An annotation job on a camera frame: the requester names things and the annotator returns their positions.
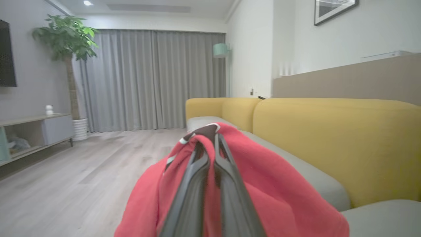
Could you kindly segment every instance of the picture frame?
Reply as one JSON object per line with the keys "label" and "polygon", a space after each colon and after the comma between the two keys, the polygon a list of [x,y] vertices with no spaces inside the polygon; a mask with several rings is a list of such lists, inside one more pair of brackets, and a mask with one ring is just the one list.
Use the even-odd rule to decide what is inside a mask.
{"label": "picture frame", "polygon": [[314,25],[318,26],[354,7],[360,0],[314,0]]}

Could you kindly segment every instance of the ceiling light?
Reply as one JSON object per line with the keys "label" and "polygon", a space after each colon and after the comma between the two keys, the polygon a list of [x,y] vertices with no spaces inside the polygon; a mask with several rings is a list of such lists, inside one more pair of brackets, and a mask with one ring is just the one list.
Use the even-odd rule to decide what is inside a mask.
{"label": "ceiling light", "polygon": [[87,6],[93,6],[93,4],[90,1],[83,1],[83,3]]}

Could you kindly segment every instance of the red towel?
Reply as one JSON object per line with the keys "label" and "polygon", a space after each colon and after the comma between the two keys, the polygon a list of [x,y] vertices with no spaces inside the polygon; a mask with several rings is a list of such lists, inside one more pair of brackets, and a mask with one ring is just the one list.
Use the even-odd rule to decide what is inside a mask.
{"label": "red towel", "polygon": [[[268,237],[348,237],[346,219],[282,157],[237,129],[219,123]],[[204,236],[221,236],[220,190],[215,185],[213,143],[199,129],[182,138],[165,159],[140,177],[115,237],[159,234],[196,142],[211,160],[205,191]],[[167,160],[174,159],[165,170]]]}

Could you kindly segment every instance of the plant pot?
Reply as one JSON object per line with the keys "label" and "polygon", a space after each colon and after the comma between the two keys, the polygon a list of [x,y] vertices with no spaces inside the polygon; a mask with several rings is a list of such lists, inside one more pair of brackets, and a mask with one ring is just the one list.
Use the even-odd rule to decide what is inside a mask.
{"label": "plant pot", "polygon": [[73,130],[75,132],[73,141],[86,140],[88,138],[88,120],[86,118],[73,120]]}

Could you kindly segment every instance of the gray curtain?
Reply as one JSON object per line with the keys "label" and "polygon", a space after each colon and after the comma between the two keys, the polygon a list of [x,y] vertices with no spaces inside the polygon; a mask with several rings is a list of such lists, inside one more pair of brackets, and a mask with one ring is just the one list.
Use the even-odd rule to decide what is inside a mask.
{"label": "gray curtain", "polygon": [[185,127],[189,98],[224,97],[225,34],[101,30],[97,58],[82,62],[91,132]]}

